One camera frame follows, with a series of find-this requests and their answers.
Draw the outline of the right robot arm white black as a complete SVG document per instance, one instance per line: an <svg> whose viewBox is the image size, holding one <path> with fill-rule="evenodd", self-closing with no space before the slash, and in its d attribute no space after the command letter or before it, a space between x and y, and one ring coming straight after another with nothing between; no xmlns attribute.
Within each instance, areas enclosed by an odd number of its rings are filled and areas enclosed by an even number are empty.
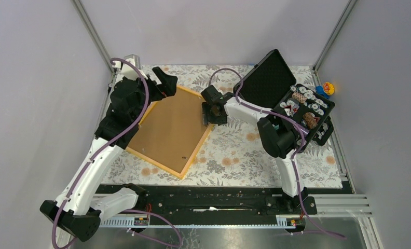
<svg viewBox="0 0 411 249"><path fill-rule="evenodd" d="M296 154L305 145L305 132L287 114L242 100L233 93L220 93L213 85L201 91L204 124L223 125L229 117L240 119L258 129L264 151L276 161L284 209L291 214L308 215L304 200L308 196L299 179Z"/></svg>

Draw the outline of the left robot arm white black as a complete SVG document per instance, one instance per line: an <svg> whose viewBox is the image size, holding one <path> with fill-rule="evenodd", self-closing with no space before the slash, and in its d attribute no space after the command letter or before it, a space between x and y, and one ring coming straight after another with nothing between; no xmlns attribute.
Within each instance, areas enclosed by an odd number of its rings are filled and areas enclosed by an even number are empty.
<svg viewBox="0 0 411 249"><path fill-rule="evenodd" d="M139 130L139 122L152 102L174 96L178 78L154 67L156 80L149 75L122 74L110 93L105 117L99 123L87 156L66 188L46 200L40 211L53 224L51 240L58 248L57 230L80 241L89 240L109 218L131 210L149 210L146 191L135 184L123 184L115 193L93 199L109 166L126 149Z"/></svg>

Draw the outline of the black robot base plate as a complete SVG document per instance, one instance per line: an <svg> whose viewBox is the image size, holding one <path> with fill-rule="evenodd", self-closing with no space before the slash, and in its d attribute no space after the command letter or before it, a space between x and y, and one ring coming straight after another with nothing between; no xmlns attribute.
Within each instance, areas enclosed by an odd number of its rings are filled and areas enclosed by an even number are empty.
<svg viewBox="0 0 411 249"><path fill-rule="evenodd" d="M289 216L284 206L281 188L263 187L210 187L134 185L138 191L136 210L151 211L169 222L172 220L246 219L253 216ZM308 214L316 214L315 200L309 195L304 200Z"/></svg>

